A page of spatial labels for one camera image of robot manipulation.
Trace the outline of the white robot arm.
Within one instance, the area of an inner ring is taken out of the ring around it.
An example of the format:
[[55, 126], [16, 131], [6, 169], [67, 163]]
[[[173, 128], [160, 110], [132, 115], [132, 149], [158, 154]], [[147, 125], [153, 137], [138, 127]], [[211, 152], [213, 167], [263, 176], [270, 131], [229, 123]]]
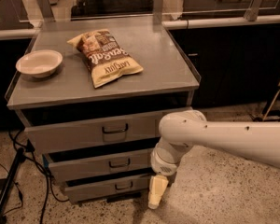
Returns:
[[148, 207], [156, 209], [182, 157], [195, 146], [223, 150], [280, 169], [280, 122], [209, 121], [189, 109], [161, 118], [161, 138], [150, 156]]

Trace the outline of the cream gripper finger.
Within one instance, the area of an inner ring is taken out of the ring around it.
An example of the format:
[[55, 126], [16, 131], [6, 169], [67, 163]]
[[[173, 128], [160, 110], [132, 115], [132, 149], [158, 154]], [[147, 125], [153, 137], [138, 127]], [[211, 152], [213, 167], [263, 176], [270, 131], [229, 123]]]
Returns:
[[169, 180], [164, 175], [154, 175], [150, 178], [148, 192], [148, 207], [156, 209], [159, 207], [161, 198], [167, 189]]

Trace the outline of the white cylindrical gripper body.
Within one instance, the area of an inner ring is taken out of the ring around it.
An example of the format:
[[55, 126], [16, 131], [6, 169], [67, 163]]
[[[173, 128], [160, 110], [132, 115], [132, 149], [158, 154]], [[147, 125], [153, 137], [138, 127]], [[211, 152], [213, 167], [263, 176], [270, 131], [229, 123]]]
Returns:
[[151, 152], [150, 163], [152, 170], [157, 175], [171, 176], [176, 173], [178, 168], [176, 163], [171, 164], [167, 161], [164, 161], [156, 148], [154, 148]]

